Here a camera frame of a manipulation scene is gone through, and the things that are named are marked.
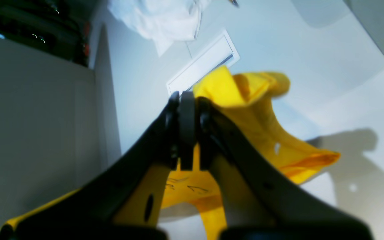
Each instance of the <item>white vent cover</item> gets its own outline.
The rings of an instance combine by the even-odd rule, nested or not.
[[[175,91],[182,94],[183,91],[191,90],[193,85],[213,69],[223,64],[230,67],[239,59],[232,40],[230,40],[227,31],[224,30],[191,63],[167,82],[168,93],[171,96]]]

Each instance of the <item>white wall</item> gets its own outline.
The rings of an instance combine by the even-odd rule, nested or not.
[[[118,117],[116,115],[115,92],[113,90],[112,66],[108,46],[108,34],[100,29],[98,53],[94,73],[97,90],[97,109],[99,122],[100,159],[102,168],[121,157]]]
[[[0,39],[0,226],[101,172],[91,70]]]
[[[286,73],[291,90],[273,102],[280,123],[303,140],[316,138],[313,144],[343,154],[304,188],[363,218],[376,239],[384,239],[384,56],[341,1],[239,4],[239,9],[222,0],[209,5],[198,40],[189,43],[192,57],[224,27],[241,56],[232,73]],[[190,57],[177,43],[158,59],[153,43],[116,22],[104,3],[93,23],[93,34],[102,23],[108,28],[125,152],[166,104],[166,81]],[[94,55],[92,49],[91,66]],[[173,236],[182,231],[175,224],[165,225]]]

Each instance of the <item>hole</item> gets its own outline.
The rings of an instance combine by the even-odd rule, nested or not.
[[[154,205],[154,195],[149,195],[148,202],[146,203],[145,208],[145,222],[148,222],[149,217],[151,217],[152,206]]]
[[[267,190],[272,190],[273,189],[273,185],[268,183],[268,182],[264,182],[263,183],[263,187],[266,188]]]
[[[280,147],[281,147],[281,145],[280,145],[279,143],[276,143],[276,144],[275,144],[275,147],[274,147],[275,149],[274,149],[274,150],[275,150],[275,154],[276,154],[276,155],[278,155],[278,152],[279,152],[279,148],[280,148]]]

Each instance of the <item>black plastic arm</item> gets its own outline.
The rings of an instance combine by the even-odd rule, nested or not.
[[[221,240],[372,239],[369,228],[309,195],[279,173],[206,98],[175,93],[137,143],[110,169],[65,200],[6,225],[0,240],[149,239],[156,230],[166,180],[180,158],[192,169],[201,147],[223,197],[228,229]]]

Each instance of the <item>yellow cloth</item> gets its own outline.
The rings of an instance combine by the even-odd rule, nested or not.
[[[198,83],[195,97],[207,97],[232,120],[250,143],[280,172],[296,184],[328,166],[340,154],[320,150],[288,134],[276,120],[271,98],[290,87],[281,73],[243,73],[232,76],[220,67]],[[216,240],[226,228],[220,190],[207,171],[199,170],[199,146],[194,150],[192,172],[172,171],[167,179],[162,208],[181,202],[196,206],[208,240]]]

